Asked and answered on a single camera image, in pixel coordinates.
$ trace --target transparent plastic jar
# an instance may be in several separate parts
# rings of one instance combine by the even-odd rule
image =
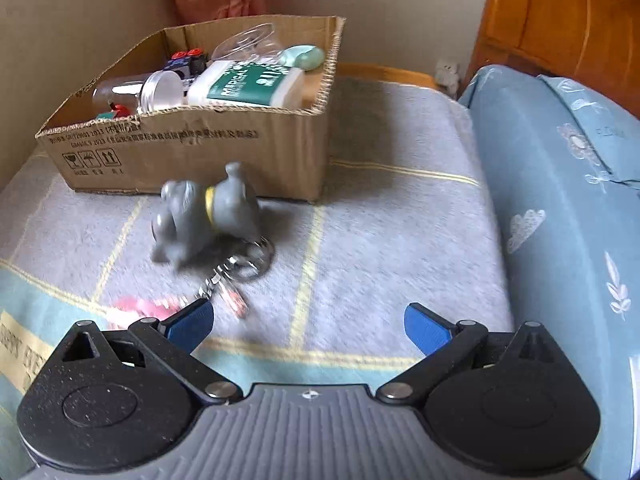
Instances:
[[[263,23],[220,43],[210,59],[276,64],[281,54],[282,45],[278,42],[273,23]]]
[[[110,103],[132,113],[166,110],[184,104],[184,88],[180,76],[171,71],[116,77],[101,81],[92,96],[96,115],[109,112]]]

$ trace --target white and green package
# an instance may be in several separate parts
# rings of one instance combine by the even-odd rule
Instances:
[[[190,105],[302,107],[304,71],[247,61],[216,61],[189,88]]]

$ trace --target green label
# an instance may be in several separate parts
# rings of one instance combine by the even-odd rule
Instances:
[[[271,97],[289,70],[287,66],[244,61],[234,63],[213,83],[207,97],[269,106]]]

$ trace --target wooden bed frame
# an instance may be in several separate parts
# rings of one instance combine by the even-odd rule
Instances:
[[[567,76],[640,116],[640,0],[486,0],[466,86],[482,66]]]

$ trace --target blue pillow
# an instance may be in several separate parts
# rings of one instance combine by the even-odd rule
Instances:
[[[623,107],[565,77],[538,76],[564,102],[616,182],[640,182],[640,121]]]

